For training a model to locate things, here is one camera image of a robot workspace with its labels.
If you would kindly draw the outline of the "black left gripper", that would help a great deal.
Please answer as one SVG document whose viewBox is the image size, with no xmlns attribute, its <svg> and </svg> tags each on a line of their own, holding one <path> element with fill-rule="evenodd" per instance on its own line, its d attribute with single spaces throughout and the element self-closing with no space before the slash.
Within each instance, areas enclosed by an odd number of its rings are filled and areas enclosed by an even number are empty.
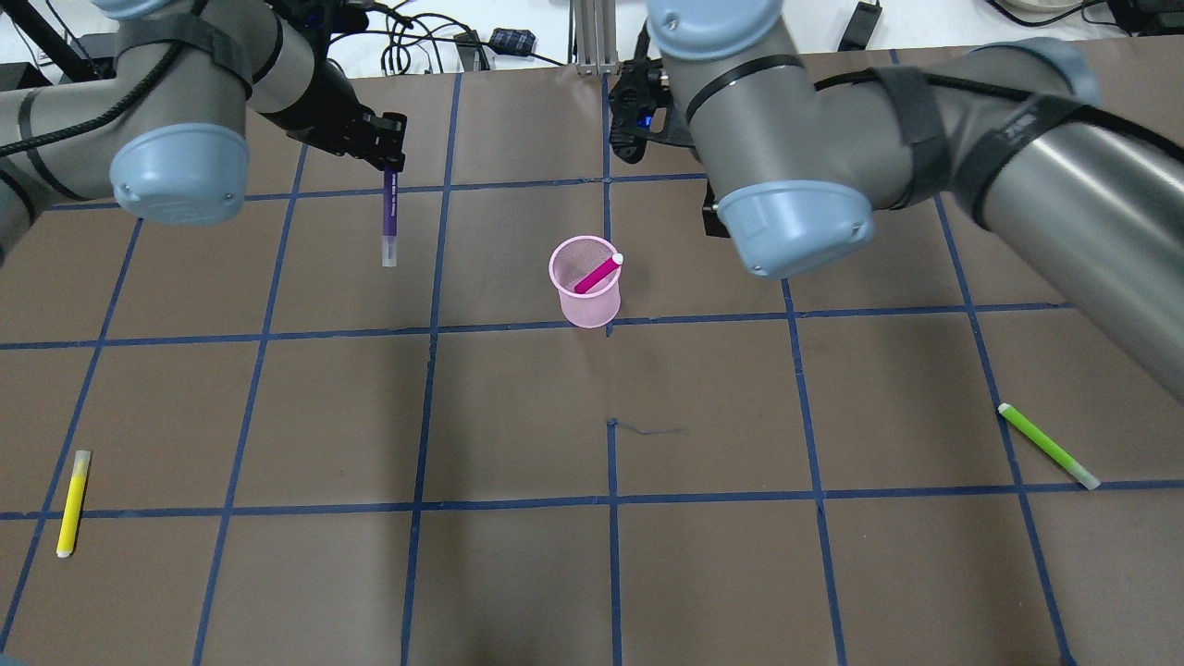
<svg viewBox="0 0 1184 666">
<path fill-rule="evenodd" d="M 363 105 L 350 81 L 335 65 L 326 62 L 314 69 L 301 105 L 304 114 L 301 132 L 309 146 L 355 156 L 392 174 L 403 172 L 408 119 Z"/>
</svg>

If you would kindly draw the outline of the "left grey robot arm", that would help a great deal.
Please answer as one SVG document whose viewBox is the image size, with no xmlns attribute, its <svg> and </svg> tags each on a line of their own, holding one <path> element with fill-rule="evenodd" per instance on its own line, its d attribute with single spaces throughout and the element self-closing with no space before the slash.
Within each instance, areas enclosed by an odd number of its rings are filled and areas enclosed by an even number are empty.
<svg viewBox="0 0 1184 666">
<path fill-rule="evenodd" d="M 112 199 L 135 218 L 215 225 L 240 213 L 249 113 L 381 172 L 407 119 L 363 105 L 328 60 L 350 1 L 98 1 L 117 23 L 114 76 L 4 92 L 1 244 L 54 205 Z"/>
</svg>

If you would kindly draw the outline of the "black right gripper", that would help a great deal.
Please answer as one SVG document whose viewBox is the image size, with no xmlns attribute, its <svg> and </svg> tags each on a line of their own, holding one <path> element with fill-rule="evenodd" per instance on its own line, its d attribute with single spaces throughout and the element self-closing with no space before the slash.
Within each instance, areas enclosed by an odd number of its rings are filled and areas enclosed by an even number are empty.
<svg viewBox="0 0 1184 666">
<path fill-rule="evenodd" d="M 663 59 L 622 64 L 609 103 L 610 151 L 622 164 L 641 164 L 652 143 L 695 149 L 686 111 L 673 97 Z"/>
</svg>

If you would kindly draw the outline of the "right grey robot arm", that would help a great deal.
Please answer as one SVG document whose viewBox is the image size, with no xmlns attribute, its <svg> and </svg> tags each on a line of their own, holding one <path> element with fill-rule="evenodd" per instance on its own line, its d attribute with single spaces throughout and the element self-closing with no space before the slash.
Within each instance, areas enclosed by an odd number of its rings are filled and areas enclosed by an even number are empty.
<svg viewBox="0 0 1184 666">
<path fill-rule="evenodd" d="M 778 1 L 650 1 L 667 119 L 704 216 L 758 278 L 857 252 L 879 210 L 946 192 L 1180 398 L 1180 146 L 1099 105 L 1069 41 L 812 81 Z"/>
</svg>

